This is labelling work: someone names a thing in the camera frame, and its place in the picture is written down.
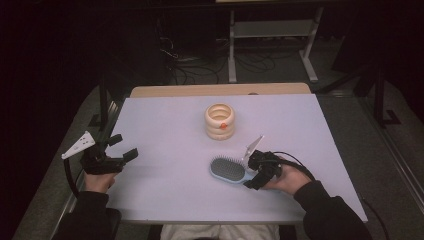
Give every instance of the hairbrush bristles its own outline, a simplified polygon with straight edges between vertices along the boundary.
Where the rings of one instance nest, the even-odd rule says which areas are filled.
[[[241,160],[226,156],[215,157],[210,171],[214,177],[230,183],[243,183],[253,178],[246,172]]]

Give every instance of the dark background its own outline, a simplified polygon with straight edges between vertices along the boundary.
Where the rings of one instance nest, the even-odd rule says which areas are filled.
[[[83,2],[0,2],[6,120],[2,138],[6,156],[0,168],[1,239],[13,236],[80,104],[101,78],[112,97],[120,100],[134,86],[169,83],[172,61],[159,51],[166,44],[162,34],[173,37],[177,50],[209,56],[214,54],[215,38],[228,37],[229,15],[224,11],[102,12],[95,10],[112,1]],[[253,13],[273,19],[281,12]],[[350,72],[380,56],[386,79],[424,120],[419,61],[424,33],[418,24],[423,13],[422,4],[413,1],[360,10],[326,8],[318,35],[346,36],[336,70]],[[239,16],[250,18],[252,12]]]

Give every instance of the floor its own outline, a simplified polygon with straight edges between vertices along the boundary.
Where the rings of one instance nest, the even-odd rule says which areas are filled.
[[[311,62],[319,81],[310,83],[297,51],[302,39],[258,40],[239,42],[236,49],[238,84],[263,82],[306,82],[311,90],[320,89],[344,76],[331,70],[332,62],[342,40],[317,40],[311,52]],[[220,43],[225,49],[226,42]],[[225,51],[208,60],[182,56],[171,84],[226,84],[228,69]],[[373,94],[357,98],[352,94],[355,80],[335,91],[318,95],[321,108],[335,139],[337,148],[351,177],[358,196],[375,209],[387,228],[390,239],[421,239],[424,236],[424,216],[419,199],[406,184],[397,159],[407,163],[417,182],[424,182],[424,127],[407,107],[401,93],[390,84],[385,89],[385,109],[393,110],[402,124],[386,130],[375,124],[371,114]],[[61,147],[31,203],[14,239],[47,239],[53,233],[61,213],[70,198],[60,154],[66,151],[85,130],[88,122],[99,112],[98,91],[87,96],[64,137]],[[76,175],[80,167],[72,165]],[[49,202],[51,211],[44,211]],[[366,223],[374,239],[386,239],[377,215],[363,204],[369,221]],[[296,225],[298,239],[308,239],[302,225]],[[147,239],[149,227],[122,223],[117,239]]]

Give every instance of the person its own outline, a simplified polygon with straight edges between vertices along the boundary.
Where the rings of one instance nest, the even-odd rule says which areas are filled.
[[[114,183],[115,176],[116,174],[97,176],[85,174],[86,190],[80,193],[74,211],[61,221],[53,240],[110,239],[112,230],[105,213],[108,201],[106,192]],[[294,167],[283,165],[281,177],[268,182],[264,189],[284,191],[294,197],[306,212],[303,225],[306,234],[312,240],[372,239],[365,224],[341,197],[330,197],[320,181],[311,181],[304,173]],[[196,233],[199,233],[199,229],[208,231],[214,226],[216,225],[204,225],[200,228],[196,227],[194,231]],[[268,230],[269,234],[269,238],[262,235],[263,239],[275,239],[275,228],[262,226],[261,231]],[[178,232],[181,229],[185,231],[182,234]],[[235,229],[235,233],[241,233],[242,230],[240,229],[243,228],[238,228],[235,225],[228,229]],[[184,236],[187,239],[191,230],[193,230],[192,227],[185,227],[185,225],[165,225],[161,236],[162,239],[173,239],[173,236],[177,236],[176,239],[179,238],[178,236]],[[224,237],[220,235],[219,238],[240,239],[234,238],[235,233],[224,234]]]

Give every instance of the table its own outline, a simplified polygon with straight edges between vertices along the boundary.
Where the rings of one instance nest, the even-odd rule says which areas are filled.
[[[366,221],[316,96],[307,90],[303,83],[135,88],[113,133],[124,140],[107,153],[114,157],[137,147],[140,155],[117,176],[108,206],[119,209],[124,221],[148,224],[300,222],[304,211],[291,196],[209,173],[213,157],[241,158],[245,146],[264,134],[258,150],[296,156],[330,195],[342,196]],[[261,95],[243,95],[252,91]],[[216,102],[236,112],[236,133],[225,141],[204,132],[203,113]]]

